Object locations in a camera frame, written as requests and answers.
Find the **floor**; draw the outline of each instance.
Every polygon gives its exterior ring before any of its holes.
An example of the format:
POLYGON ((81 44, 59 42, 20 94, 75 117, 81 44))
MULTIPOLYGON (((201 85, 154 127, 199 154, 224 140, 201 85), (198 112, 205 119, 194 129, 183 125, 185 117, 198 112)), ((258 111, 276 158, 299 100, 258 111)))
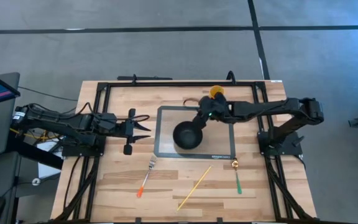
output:
MULTIPOLYGON (((260 27, 358 26, 358 1, 253 3, 260 27)), ((358 128, 347 123, 358 117, 358 29, 261 29, 255 39, 251 18, 245 0, 0 0, 0 30, 6 33, 0 31, 0 73, 19 72, 20 86, 66 98, 78 97, 83 80, 115 80, 134 73, 210 80, 224 78, 232 70, 237 79, 283 80, 288 96, 315 97, 324 107, 323 124, 299 131, 306 136, 302 148, 318 216, 358 223, 358 128), (250 29, 121 33, 107 29, 158 26, 250 29), (100 30, 56 31, 84 28, 100 30), (50 29, 54 34, 12 34, 17 29, 50 29)), ((21 92, 17 105, 36 102, 59 111, 75 106, 21 92)), ((29 167, 34 164, 24 164, 24 178, 33 178, 29 167)), ((50 184, 48 194, 21 200, 18 218, 47 220, 55 187, 50 184)))

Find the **wooden table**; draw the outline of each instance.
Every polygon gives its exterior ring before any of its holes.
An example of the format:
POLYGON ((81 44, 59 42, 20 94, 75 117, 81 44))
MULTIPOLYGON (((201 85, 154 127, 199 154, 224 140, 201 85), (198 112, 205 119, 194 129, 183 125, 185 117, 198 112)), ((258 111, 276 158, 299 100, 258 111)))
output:
MULTIPOLYGON (((286 98, 282 82, 266 81, 269 101, 286 98)), ((82 108, 86 102, 94 103, 98 82, 83 82, 78 100, 82 108)), ((251 88, 225 87, 228 100, 253 102, 251 88)), ((93 201, 92 222, 134 222, 141 217, 145 222, 249 222, 274 220, 272 199, 264 158, 259 154, 256 134, 257 120, 234 125, 236 156, 242 194, 237 194, 236 178, 229 160, 159 158, 149 176, 143 196, 136 193, 145 177, 154 150, 157 108, 162 105, 181 106, 189 97, 207 95, 209 87, 114 87, 111 89, 108 112, 127 117, 130 108, 137 114, 149 114, 142 125, 151 129, 151 138, 133 144, 133 155, 125 156, 124 139, 108 138, 104 156, 101 157, 93 201), (178 212, 178 205, 187 196, 203 172, 213 168, 200 183, 187 203, 178 212)), ((290 118, 289 115, 273 116, 276 126, 290 118)), ((63 199, 71 168, 76 158, 65 159, 53 205, 52 216, 63 210, 63 199)), ((282 156, 288 189, 296 201, 312 216, 316 215, 302 163, 293 156, 282 156)), ((74 196, 80 179, 82 159, 77 164, 68 192, 68 202, 74 196)), ((285 216, 281 192, 277 189, 281 214, 285 216)), ((81 203, 80 218, 85 216, 87 192, 81 203)))

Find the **chopstick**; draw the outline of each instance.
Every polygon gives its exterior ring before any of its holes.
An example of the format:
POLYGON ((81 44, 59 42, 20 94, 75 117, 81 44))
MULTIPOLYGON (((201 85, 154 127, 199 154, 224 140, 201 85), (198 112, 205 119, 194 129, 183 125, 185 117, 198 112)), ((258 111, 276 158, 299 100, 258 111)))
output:
POLYGON ((179 209, 185 204, 185 202, 187 201, 187 199, 189 199, 190 195, 194 192, 194 190, 196 190, 198 184, 200 184, 200 182, 204 179, 205 175, 209 172, 209 170, 212 167, 209 166, 209 168, 205 171, 205 173, 201 176, 201 178, 199 179, 199 181, 197 182, 197 184, 193 187, 193 189, 191 190, 191 192, 189 193, 189 195, 187 195, 187 197, 182 201, 182 203, 179 205, 177 211, 179 211, 179 209))

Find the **fork handle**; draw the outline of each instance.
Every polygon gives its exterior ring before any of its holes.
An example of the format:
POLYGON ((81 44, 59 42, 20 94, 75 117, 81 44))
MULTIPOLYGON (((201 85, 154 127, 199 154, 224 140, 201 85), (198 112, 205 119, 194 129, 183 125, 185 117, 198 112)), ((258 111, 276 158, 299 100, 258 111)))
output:
POLYGON ((144 185, 146 184, 146 180, 147 180, 147 178, 149 177, 150 170, 151 170, 151 169, 149 169, 149 171, 147 171, 146 177, 145 177, 144 180, 143 180, 143 184, 142 184, 142 186, 140 187, 139 191, 137 192, 137 195, 136 195, 137 197, 141 197, 141 196, 142 196, 143 189, 144 189, 144 185))

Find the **fork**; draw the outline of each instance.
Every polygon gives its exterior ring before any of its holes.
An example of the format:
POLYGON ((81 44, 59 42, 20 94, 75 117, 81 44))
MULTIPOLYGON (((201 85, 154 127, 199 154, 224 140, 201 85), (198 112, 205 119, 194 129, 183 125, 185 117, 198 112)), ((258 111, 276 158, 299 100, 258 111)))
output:
POLYGON ((149 162, 149 170, 147 171, 146 177, 143 180, 143 184, 140 187, 139 191, 137 192, 137 197, 141 197, 144 189, 144 185, 146 184, 146 180, 149 177, 150 171, 154 168, 155 162, 157 161, 157 158, 155 155, 152 155, 150 162, 149 162))

